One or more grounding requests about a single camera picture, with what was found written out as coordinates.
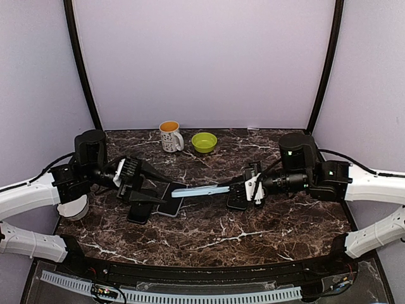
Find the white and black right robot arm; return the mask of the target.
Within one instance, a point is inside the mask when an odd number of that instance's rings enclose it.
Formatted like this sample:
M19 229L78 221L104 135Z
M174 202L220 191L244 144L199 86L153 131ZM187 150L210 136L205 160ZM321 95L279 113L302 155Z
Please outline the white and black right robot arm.
M290 133L278 142L280 159L262 170L250 163L243 175L229 184L230 208L245 210L248 203L262 205L276 194L304 192L320 201L338 203L379 201L398 204L389 216L361 230L333 239L323 270L335 275L347 265L347 257L361 255L393 241L404 240L404 174L366 168L343 156L340 161L321 161L320 150L310 135Z

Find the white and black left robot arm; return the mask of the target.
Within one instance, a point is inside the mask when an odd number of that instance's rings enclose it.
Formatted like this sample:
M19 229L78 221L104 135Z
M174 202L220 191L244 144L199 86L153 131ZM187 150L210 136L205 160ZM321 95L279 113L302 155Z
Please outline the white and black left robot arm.
M1 188L1 253L64 263L74 275L84 276L89 271L89 261L73 236L28 231L6 219L56 206L61 217L80 220L89 210L88 194L94 184L116 191L119 200L136 207L160 205L162 199L142 190L143 180L171 180L134 156L108 160L106 134L102 130L85 131L75 138L74 145L74 152L59 157L38 176Z

